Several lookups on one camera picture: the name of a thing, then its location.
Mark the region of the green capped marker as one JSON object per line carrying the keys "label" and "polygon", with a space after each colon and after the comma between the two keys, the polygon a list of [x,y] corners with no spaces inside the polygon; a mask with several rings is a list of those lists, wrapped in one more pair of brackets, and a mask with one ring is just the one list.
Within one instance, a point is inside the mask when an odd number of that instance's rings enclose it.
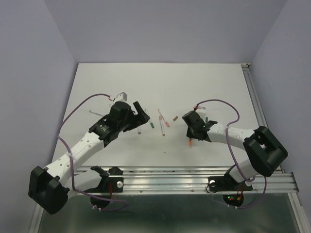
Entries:
{"label": "green capped marker", "polygon": [[152,128],[152,129],[154,129],[154,128],[155,128],[155,126],[154,126],[154,124],[153,124],[153,121],[152,121],[152,119],[151,119],[151,117],[150,117],[150,114],[149,114],[149,112],[148,112],[148,110],[147,110],[147,109],[145,109],[145,113],[146,113],[146,114],[148,115],[148,117],[149,117],[148,122],[149,122],[149,124],[150,124],[151,128]]}

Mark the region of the beige capped white marker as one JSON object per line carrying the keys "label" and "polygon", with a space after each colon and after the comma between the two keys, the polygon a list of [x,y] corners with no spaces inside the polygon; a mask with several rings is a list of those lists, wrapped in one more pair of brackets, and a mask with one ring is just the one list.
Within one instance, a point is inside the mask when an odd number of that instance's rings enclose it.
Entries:
{"label": "beige capped white marker", "polygon": [[164,121],[163,121],[162,116],[159,116],[159,123],[160,123],[160,128],[161,128],[161,134],[162,136],[165,136]]}

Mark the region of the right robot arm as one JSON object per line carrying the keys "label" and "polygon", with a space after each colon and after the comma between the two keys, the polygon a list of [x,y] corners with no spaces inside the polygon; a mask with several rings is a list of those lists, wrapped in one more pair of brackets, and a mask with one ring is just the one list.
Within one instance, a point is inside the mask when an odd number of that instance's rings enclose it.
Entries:
{"label": "right robot arm", "polygon": [[231,128],[216,121],[204,122],[200,115],[192,110],[182,116],[187,125],[187,137],[210,143],[227,144],[242,149],[248,158],[233,165],[219,184],[228,189],[235,189],[242,182],[257,175],[270,177],[288,157],[288,152],[274,134],[264,126],[254,130]]}

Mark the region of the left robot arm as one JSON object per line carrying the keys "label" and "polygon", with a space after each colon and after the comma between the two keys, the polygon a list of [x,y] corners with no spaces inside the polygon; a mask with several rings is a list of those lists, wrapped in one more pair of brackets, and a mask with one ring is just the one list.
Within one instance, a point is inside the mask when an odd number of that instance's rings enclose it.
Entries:
{"label": "left robot arm", "polygon": [[30,174],[29,197],[53,215],[76,193],[85,194],[90,188],[104,191],[108,187],[108,179],[107,173],[101,168],[92,167],[78,176],[74,172],[117,139],[120,132],[133,130],[149,121],[149,116],[139,102],[136,101],[133,105],[134,111],[126,102],[115,102],[109,113],[91,126],[67,153],[44,168],[36,166]]}

